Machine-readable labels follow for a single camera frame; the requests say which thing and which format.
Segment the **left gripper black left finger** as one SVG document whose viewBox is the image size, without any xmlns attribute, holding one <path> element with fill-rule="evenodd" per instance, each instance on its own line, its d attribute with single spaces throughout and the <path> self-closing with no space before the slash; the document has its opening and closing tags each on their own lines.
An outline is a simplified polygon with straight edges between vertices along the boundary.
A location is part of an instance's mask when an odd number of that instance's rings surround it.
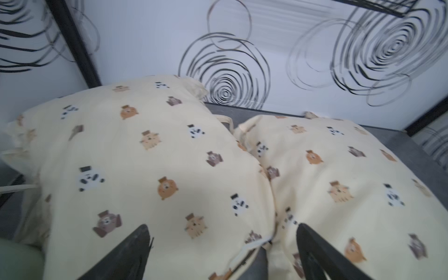
<svg viewBox="0 0 448 280">
<path fill-rule="evenodd" d="M 110 253 L 102 258 L 81 280 L 142 280 L 154 238 L 142 224 Z"/>
</svg>

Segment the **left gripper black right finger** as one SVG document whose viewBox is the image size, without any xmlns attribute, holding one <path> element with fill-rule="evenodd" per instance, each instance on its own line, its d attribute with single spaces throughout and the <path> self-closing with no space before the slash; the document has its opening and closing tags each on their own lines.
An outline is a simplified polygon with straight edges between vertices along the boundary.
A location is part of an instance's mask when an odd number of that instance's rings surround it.
<svg viewBox="0 0 448 280">
<path fill-rule="evenodd" d="M 307 280 L 368 280 L 370 277 L 354 266 L 307 224 L 296 231 L 297 249 Z"/>
</svg>

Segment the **cream animal-print pillow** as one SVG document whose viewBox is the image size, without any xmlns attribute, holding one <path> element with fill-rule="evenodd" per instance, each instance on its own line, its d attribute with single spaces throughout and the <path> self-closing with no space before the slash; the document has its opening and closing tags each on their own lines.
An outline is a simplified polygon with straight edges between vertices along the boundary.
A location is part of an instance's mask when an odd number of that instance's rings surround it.
<svg viewBox="0 0 448 280">
<path fill-rule="evenodd" d="M 375 280 L 445 280 L 448 212 L 399 158 L 348 120 L 258 115 L 235 137 L 266 170 L 276 207 L 271 280 L 302 280 L 307 224 Z"/>
<path fill-rule="evenodd" d="M 149 76 L 50 100 L 7 125 L 1 159 L 36 199 L 17 238 L 46 280 L 91 272 L 137 228 L 146 280 L 234 280 L 274 235 L 259 161 L 203 104 L 200 82 Z"/>
</svg>

